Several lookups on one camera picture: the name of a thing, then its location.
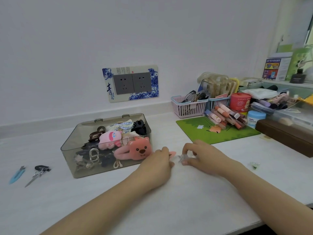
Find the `wall outlet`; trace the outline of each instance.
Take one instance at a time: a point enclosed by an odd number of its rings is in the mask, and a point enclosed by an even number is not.
[[[135,93],[131,74],[114,75],[113,81],[117,95]]]
[[[133,73],[134,92],[151,91],[150,73]]]

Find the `green mouse pad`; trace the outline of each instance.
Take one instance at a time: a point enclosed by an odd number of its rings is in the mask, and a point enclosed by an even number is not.
[[[208,144],[260,134],[259,131],[248,126],[242,130],[238,130],[235,126],[230,124],[227,124],[226,129],[221,130],[220,133],[216,133],[214,131],[215,124],[205,116],[178,120],[176,123],[192,141],[200,139]]]

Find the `red cylindrical box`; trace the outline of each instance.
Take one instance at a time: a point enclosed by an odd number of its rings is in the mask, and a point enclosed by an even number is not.
[[[239,112],[247,112],[251,96],[247,93],[234,93],[230,96],[230,109]]]

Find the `baseboard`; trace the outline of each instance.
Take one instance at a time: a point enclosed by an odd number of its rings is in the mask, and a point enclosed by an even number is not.
[[[2,125],[0,126],[0,139],[49,132],[66,128],[74,128],[77,124],[81,122],[90,121],[97,118],[110,118],[115,116],[121,116],[123,114],[135,113],[143,113],[145,116],[150,116],[156,114],[164,114],[171,111],[173,111],[171,102],[161,102],[152,105],[142,105],[129,108],[37,120],[32,122]]]

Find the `yellow object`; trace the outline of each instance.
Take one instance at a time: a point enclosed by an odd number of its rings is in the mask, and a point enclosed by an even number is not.
[[[299,97],[299,100],[301,100],[301,101],[303,101],[303,102],[305,102],[305,103],[308,103],[308,104],[310,104],[311,106],[313,106],[313,94],[310,95],[309,97],[305,98],[305,99]]]
[[[233,93],[237,93],[238,92],[238,87],[239,87],[239,84],[240,84],[239,79],[237,79],[237,78],[230,78],[229,80],[232,80],[232,81],[237,83],[237,86],[236,86],[236,88],[235,88],[235,90],[233,92]]]

